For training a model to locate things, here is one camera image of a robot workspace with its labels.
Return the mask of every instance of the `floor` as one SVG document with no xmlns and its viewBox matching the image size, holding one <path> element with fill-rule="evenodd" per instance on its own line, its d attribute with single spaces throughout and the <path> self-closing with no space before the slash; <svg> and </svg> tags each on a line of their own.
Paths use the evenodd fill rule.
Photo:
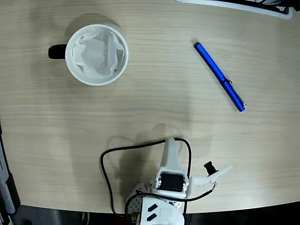
<svg viewBox="0 0 300 225">
<path fill-rule="evenodd" d="M 270 225 L 299 224 L 300 202 L 272 207 L 228 212 L 188 214 L 186 225 Z M 52 210 L 21 205 L 13 216 L 15 225 L 86 225 L 81 212 Z M 112 214 L 90 213 L 89 225 L 126 225 L 126 220 Z"/>
</svg>

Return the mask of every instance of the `table surface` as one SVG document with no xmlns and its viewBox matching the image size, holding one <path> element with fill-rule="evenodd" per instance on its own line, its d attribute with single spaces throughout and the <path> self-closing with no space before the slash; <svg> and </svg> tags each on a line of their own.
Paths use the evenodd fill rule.
<svg viewBox="0 0 300 225">
<path fill-rule="evenodd" d="M 205 175 L 210 160 L 217 169 L 234 165 L 188 212 L 300 200 L 300 13 L 283 20 L 175 0 L 3 0 L 0 20 L 2 137 L 22 204 L 111 212 L 100 154 L 173 136 L 192 146 L 192 175 Z M 118 80 L 88 86 L 65 61 L 48 59 L 49 46 L 103 22 L 130 42 Z M 196 39 L 233 81 L 245 112 L 195 53 Z M 105 158 L 118 212 L 134 185 L 157 172 L 162 150 Z"/>
</svg>

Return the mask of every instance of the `black mug handle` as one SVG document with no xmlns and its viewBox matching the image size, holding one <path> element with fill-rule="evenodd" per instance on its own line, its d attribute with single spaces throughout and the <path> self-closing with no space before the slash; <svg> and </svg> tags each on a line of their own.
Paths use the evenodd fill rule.
<svg viewBox="0 0 300 225">
<path fill-rule="evenodd" d="M 48 57 L 53 60 L 64 60 L 67 44 L 52 45 L 48 49 Z"/>
</svg>

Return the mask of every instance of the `black wire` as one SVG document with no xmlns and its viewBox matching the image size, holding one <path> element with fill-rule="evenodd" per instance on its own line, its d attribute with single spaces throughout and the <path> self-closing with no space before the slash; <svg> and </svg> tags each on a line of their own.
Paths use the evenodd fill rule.
<svg viewBox="0 0 300 225">
<path fill-rule="evenodd" d="M 187 140 L 183 139 L 183 138 L 175 138 L 176 141 L 182 141 L 184 142 L 186 145 L 187 145 L 187 149 L 188 149 L 188 165 L 187 165 L 187 177 L 189 178 L 190 176 L 190 173 L 191 173 L 191 161 L 192 161 L 192 150 L 191 150 L 191 147 L 189 145 L 189 143 L 187 142 Z M 107 176 L 107 173 L 106 173 L 106 170 L 105 170 L 105 167 L 104 167 L 104 156 L 110 152 L 113 152 L 113 151 L 119 151 L 119 150 L 132 150 L 132 149 L 139 149 L 139 148 L 146 148 L 146 147 L 150 147 L 150 146 L 153 146 L 153 145 L 157 145 L 157 144 L 162 144 L 162 143 L 165 143 L 165 140 L 161 140 L 161 141 L 158 141 L 158 142 L 153 142 L 153 143 L 147 143 L 147 144 L 140 144 L 140 145 L 135 145 L 135 146 L 127 146 L 127 147 L 120 147 L 120 148 L 114 148 L 114 149 L 109 149 L 109 150 L 106 150 L 104 151 L 101 156 L 100 156 L 100 164 L 101 164 L 101 168 L 102 168 L 102 171 L 103 171 L 103 174 L 104 174 L 104 177 L 105 177 L 105 181 L 107 183 L 107 186 L 108 186 L 108 191 L 109 191 L 109 196 L 110 196 L 110 202 L 111 202 L 111 208 L 112 208 L 112 212 L 114 215 L 118 216 L 118 217 L 123 217 L 124 214 L 121 214 L 121 213 L 116 213 L 115 209 L 114 209 L 114 204 L 113 204 L 113 191 L 112 191 L 112 187 L 111 187 L 111 184 L 109 182 L 109 179 L 108 179 L 108 176 Z"/>
</svg>

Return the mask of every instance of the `blue pen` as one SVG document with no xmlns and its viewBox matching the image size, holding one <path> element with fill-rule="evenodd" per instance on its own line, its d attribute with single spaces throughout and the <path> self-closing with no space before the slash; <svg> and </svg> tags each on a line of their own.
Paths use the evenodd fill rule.
<svg viewBox="0 0 300 225">
<path fill-rule="evenodd" d="M 197 42 L 194 44 L 194 48 L 196 51 L 201 55 L 201 57 L 204 59 L 204 61 L 207 63 L 207 65 L 210 67 L 214 75 L 219 80 L 220 84 L 224 88 L 224 90 L 227 92 L 235 106 L 238 108 L 240 112 L 245 110 L 245 103 L 243 100 L 239 97 L 239 95 L 235 92 L 233 89 L 233 86 L 231 84 L 231 81 L 227 80 L 227 78 L 224 76 L 222 71 L 219 69 L 219 67 L 216 65 L 214 60 L 208 55 L 207 51 L 203 48 L 203 46 Z"/>
</svg>

